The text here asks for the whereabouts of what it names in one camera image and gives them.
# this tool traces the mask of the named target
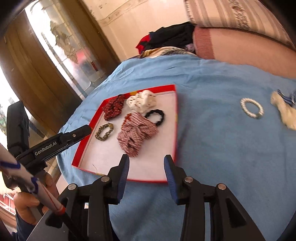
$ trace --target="red scrunchie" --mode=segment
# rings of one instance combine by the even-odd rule
[[[105,112],[104,119],[106,121],[121,114],[121,110],[124,104],[124,95],[118,95],[111,100],[102,108]]]
[[[135,112],[128,114],[128,118],[121,126],[117,140],[121,149],[129,157],[135,157],[138,155],[144,139],[153,137],[157,132],[158,129],[153,122],[142,116],[141,113]]]

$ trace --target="beige scrunchie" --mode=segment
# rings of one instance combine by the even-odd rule
[[[276,106],[281,114],[282,122],[289,128],[296,131],[296,109],[289,106],[277,92],[272,92],[270,103]]]
[[[132,110],[143,113],[151,107],[156,106],[156,96],[150,90],[144,90],[129,97],[126,103]]]

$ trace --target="blue bedsheet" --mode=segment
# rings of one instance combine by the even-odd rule
[[[277,240],[296,210],[296,131],[282,124],[270,95],[276,89],[289,94],[295,81],[187,55],[130,59],[82,102],[61,131],[88,124],[106,98],[167,84],[175,84],[178,94],[177,164],[203,184],[225,183],[265,239]],[[261,119],[243,112],[244,97],[263,106]],[[90,184],[98,176],[71,167],[77,146],[58,156],[59,167],[68,183]],[[183,215],[184,206],[175,205],[164,184],[127,182],[121,203],[110,205],[121,241],[177,241]]]

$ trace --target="wall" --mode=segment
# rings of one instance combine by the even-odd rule
[[[121,61],[138,54],[140,39],[188,21],[183,0],[84,0]]]

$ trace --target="glass door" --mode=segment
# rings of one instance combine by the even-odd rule
[[[80,98],[86,98],[107,76],[60,2],[34,1],[25,11],[57,69]]]

